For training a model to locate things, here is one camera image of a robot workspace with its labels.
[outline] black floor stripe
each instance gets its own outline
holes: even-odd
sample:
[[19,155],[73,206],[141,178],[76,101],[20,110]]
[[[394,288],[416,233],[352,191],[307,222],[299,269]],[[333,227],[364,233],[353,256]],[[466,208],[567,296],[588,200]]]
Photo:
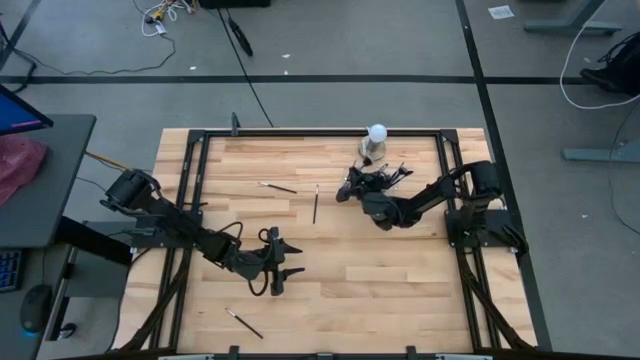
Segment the black floor stripe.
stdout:
[[[509,167],[507,165],[507,158],[504,154],[504,148],[502,147],[502,140],[500,139],[498,124],[493,112],[493,106],[491,105],[489,90],[487,89],[487,80],[485,79],[482,71],[482,64],[480,63],[480,58],[478,56],[478,49],[473,37],[471,22],[469,21],[469,15],[467,14],[467,8],[464,4],[464,0],[456,0],[456,6],[458,8],[458,15],[460,17],[460,23],[462,25],[462,32],[464,34],[464,40],[467,45],[467,51],[469,52],[469,59],[471,60],[471,66],[473,68],[473,73],[478,88],[478,95],[480,96],[482,111],[487,123],[489,140],[491,141],[491,147],[493,148],[493,154],[495,156],[498,175],[500,177],[500,182],[504,191],[508,211],[511,215],[513,224],[516,227],[519,227],[519,230],[522,231],[522,218],[520,216],[520,209],[515,197],[513,183],[511,182],[511,175],[509,174]],[[538,285],[535,281],[533,266],[528,255],[523,259],[526,261],[521,261],[519,265],[520,270],[523,273],[523,278],[528,280],[525,283],[525,292],[527,295],[529,311],[534,324],[538,345],[543,350],[551,351],[552,347],[551,339],[549,337],[549,329],[544,318],[542,302],[540,300]]]
[[[18,23],[18,26],[13,31],[13,34],[11,35],[11,38],[9,38],[11,43],[18,50],[20,50],[20,48],[17,46],[18,45],[18,41],[20,40],[20,37],[22,36],[22,33],[24,33],[24,29],[26,29],[27,25],[29,24],[29,21],[31,21],[31,16],[36,11],[36,9],[38,8],[38,5],[40,5],[41,1],[42,0],[32,0],[31,1],[31,4],[29,4],[29,7],[27,8],[27,10],[25,11],[24,15],[22,16],[22,19],[20,19],[20,23]],[[2,52],[2,58],[0,58],[0,70],[2,70],[4,65],[7,63],[7,60],[9,59],[10,55],[11,55],[11,50],[9,50],[8,48],[5,49],[5,51]]]
[[[473,76],[434,75],[258,75],[254,84],[295,83],[418,83],[476,84]],[[486,77],[490,85],[558,85],[553,77]],[[21,84],[23,76],[0,76],[0,83]],[[34,76],[29,84],[244,84],[244,76]],[[566,85],[583,85],[581,78],[565,78]]]

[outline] computer mouse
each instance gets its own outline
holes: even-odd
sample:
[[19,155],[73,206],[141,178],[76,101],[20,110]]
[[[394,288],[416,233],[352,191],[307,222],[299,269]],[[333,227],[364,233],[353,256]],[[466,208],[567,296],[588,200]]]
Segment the computer mouse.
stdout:
[[51,286],[36,285],[27,291],[20,308],[20,323],[30,334],[43,331],[47,326],[51,309]]

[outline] white cable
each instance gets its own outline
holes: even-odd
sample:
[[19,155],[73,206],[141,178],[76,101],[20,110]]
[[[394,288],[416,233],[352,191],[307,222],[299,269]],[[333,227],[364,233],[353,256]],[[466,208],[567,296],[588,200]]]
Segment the white cable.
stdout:
[[598,10],[596,10],[596,12],[593,13],[593,15],[591,15],[591,17],[589,18],[589,20],[587,20],[583,25],[582,25],[582,29],[580,29],[580,31],[578,31],[578,35],[576,35],[576,38],[573,39],[573,43],[571,43],[571,47],[569,47],[569,53],[567,54],[567,58],[564,61],[564,66],[562,67],[562,73],[560,73],[560,89],[562,90],[562,94],[564,95],[564,98],[569,102],[569,104],[577,107],[578,109],[582,109],[582,110],[600,110],[600,109],[605,109],[605,108],[609,108],[609,107],[615,107],[615,106],[622,106],[622,105],[627,105],[629,103],[632,103],[638,99],[640,99],[640,95],[629,99],[627,101],[623,101],[620,103],[613,103],[613,104],[605,104],[605,105],[600,105],[600,106],[582,106],[579,104],[576,104],[575,102],[573,102],[573,100],[571,100],[569,98],[569,96],[567,95],[567,92],[564,89],[564,73],[567,71],[567,66],[569,65],[569,59],[571,58],[571,53],[573,52],[573,48],[575,47],[576,43],[578,42],[578,39],[580,38],[580,35],[582,35],[582,33],[584,32],[584,30],[587,28],[587,26],[589,25],[589,23],[591,22],[591,20],[598,15],[598,13],[600,12],[600,10],[604,7],[604,5],[607,4],[609,0],[606,0],[604,3],[602,3],[602,5],[600,5],[600,7],[598,8]]
[[[152,36],[156,36],[159,35],[160,32],[156,31],[154,33],[146,33],[144,31],[144,25],[146,24],[145,20],[147,19],[147,15],[151,12],[151,10],[153,9],[157,9],[159,7],[161,7],[162,5],[165,4],[165,1],[162,1],[160,4],[150,7],[149,9],[147,9],[144,12],[144,15],[142,16],[142,23],[140,25],[140,31],[142,32],[142,35],[146,36],[146,37],[152,37]],[[171,19],[171,21],[176,21],[178,20],[178,13],[174,10],[174,9],[184,9],[184,7],[182,5],[179,4],[171,4],[169,5],[169,7],[165,10],[165,13],[169,14],[169,19]]]

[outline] keyboard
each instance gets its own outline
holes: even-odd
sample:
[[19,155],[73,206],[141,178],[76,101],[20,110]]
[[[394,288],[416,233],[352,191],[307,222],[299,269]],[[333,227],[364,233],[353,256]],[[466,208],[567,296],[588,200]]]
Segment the keyboard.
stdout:
[[20,289],[21,249],[0,249],[0,293]]

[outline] wire bundle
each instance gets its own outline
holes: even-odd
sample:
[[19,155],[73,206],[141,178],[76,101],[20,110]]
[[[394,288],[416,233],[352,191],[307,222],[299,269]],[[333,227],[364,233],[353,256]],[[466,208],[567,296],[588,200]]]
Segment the wire bundle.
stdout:
[[[193,2],[194,6],[192,7],[184,0],[182,0],[182,5],[179,4],[177,0],[163,0],[160,4],[152,6],[152,7],[148,8],[145,11],[142,11],[138,7],[138,4],[135,2],[135,0],[133,0],[133,3],[135,5],[136,9],[138,9],[138,12],[140,12],[142,14],[142,22],[141,22],[141,25],[140,25],[140,31],[142,32],[142,35],[144,35],[146,37],[152,37],[152,36],[162,35],[163,34],[163,32],[161,32],[158,29],[158,27],[162,27],[162,23],[158,23],[151,16],[149,16],[149,13],[151,13],[151,11],[153,11],[155,9],[158,9],[156,11],[160,11],[163,14],[168,15],[169,19],[171,19],[171,21],[178,20],[178,12],[176,11],[176,9],[184,9],[188,13],[192,13],[192,12],[195,11],[195,1]],[[153,33],[147,33],[144,30],[145,29],[145,25],[156,26],[156,31],[153,32]]]

